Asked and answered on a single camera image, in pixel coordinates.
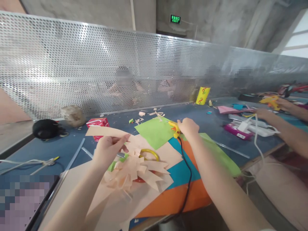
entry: hand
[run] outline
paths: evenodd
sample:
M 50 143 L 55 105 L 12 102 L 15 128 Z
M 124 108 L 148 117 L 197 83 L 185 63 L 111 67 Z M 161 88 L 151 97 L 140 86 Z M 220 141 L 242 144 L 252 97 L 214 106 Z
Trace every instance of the hand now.
M 271 116 L 275 116 L 273 112 L 269 111 L 266 108 L 259 108 L 256 110 L 255 113 L 257 114 L 258 119 L 264 119 L 264 120 L 268 119 Z
M 100 167 L 102 164 L 111 165 L 115 159 L 117 153 L 123 149 L 124 152 L 128 152 L 127 147 L 124 145 L 128 140 L 130 134 L 126 134 L 121 138 L 104 136 L 102 137 L 96 146 L 96 150 L 93 157 L 93 163 Z
M 292 108 L 295 106 L 293 103 L 279 98 L 276 100 L 276 103 L 280 106 L 280 108 L 286 112 L 290 112 L 292 110 Z
M 188 136 L 198 134 L 199 126 L 190 118 L 185 118 L 182 122 L 177 120 L 177 124 L 186 138 L 188 138 Z

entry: tissue box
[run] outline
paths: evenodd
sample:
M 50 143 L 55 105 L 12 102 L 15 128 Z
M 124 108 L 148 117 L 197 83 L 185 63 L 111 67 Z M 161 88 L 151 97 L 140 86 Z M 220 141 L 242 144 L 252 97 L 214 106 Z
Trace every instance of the tissue box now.
M 90 119 L 86 124 L 87 124 L 88 128 L 90 126 L 110 127 L 107 118 Z M 102 138 L 102 137 L 103 136 L 93 136 L 93 138 L 96 142 L 98 142 L 99 139 Z

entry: exit sign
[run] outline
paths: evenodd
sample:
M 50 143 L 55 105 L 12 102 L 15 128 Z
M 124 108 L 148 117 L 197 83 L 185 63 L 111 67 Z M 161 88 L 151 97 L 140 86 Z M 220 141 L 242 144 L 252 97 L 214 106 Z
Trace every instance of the exit sign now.
M 175 15 L 171 14 L 170 15 L 170 22 L 174 22 L 176 24 L 180 24 L 181 23 L 181 17 L 175 16 Z

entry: table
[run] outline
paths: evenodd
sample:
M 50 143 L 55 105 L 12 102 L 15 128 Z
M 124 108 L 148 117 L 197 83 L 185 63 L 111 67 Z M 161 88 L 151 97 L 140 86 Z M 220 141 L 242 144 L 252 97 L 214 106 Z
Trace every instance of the table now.
M 214 99 L 214 105 L 231 105 L 231 103 L 247 104 L 249 106 L 266 107 L 266 105 L 260 105 L 249 102 L 242 102 L 233 97 L 223 97 Z M 153 109 L 147 109 L 148 113 L 153 112 Z M 165 117 L 176 121 L 177 119 L 184 119 L 186 117 L 193 119 L 200 126 L 200 133 L 207 133 L 213 140 L 220 142 L 232 149 L 239 152 L 247 154 L 250 159 L 242 157 L 228 149 L 221 149 L 242 169 L 246 169 L 251 166 L 256 161 L 260 160 L 260 154 L 254 143 L 251 141 L 244 141 L 238 137 L 225 131 L 222 127 L 224 122 L 231 122 L 228 115 L 220 114 L 217 109 L 213 107 L 208 107 L 206 105 L 195 105 L 195 104 L 180 104 L 173 106 L 162 107 L 159 112 L 164 112 Z M 113 128 L 121 129 L 133 135 L 137 135 L 138 132 L 134 128 L 137 124 L 129 124 L 130 119 L 139 118 L 139 110 L 122 112 L 116 114 L 105 115 L 108 118 L 109 124 Z M 143 118 L 145 121 L 153 118 L 154 116 L 146 115 Z M 72 159 L 74 153 L 76 152 L 80 142 L 85 138 L 83 147 L 85 147 L 89 152 L 93 154 L 96 147 L 96 142 L 92 137 L 85 137 L 87 131 L 86 125 L 84 125 L 80 130 L 78 128 L 69 127 L 65 121 L 61 121 L 60 124 L 70 133 L 67 137 L 56 137 L 49 141 L 41 141 L 39 139 L 33 139 L 24 147 L 19 149 L 8 159 L 18 162 L 24 162 L 31 159 L 41 159 L 48 160 L 60 156 L 60 159 L 56 161 L 54 166 L 48 166 L 39 171 L 39 175 L 59 175 L 64 171 L 70 160 Z M 269 155 L 271 152 L 277 150 L 284 145 L 283 141 L 277 136 L 271 137 L 258 137 L 257 144 L 261 151 L 265 155 Z M 73 163 L 72 167 L 76 167 L 83 163 L 90 161 L 91 158 L 81 150 Z M 0 163 L 0 171 L 11 168 L 14 165 L 8 163 Z M 33 166 L 24 170 L 16 169 L 12 172 L 7 173 L 8 175 L 29 175 L 39 166 Z

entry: perforated metal panel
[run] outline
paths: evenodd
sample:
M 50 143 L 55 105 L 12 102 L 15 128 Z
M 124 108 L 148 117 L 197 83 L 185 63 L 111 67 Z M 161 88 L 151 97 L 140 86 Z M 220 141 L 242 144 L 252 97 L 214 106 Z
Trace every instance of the perforated metal panel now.
M 270 90 L 308 73 L 307 59 L 8 12 L 0 43 L 1 87 L 34 120 L 70 104 L 96 115 L 189 102 L 199 86 L 212 97 Z M 116 85 L 119 70 L 131 86 Z

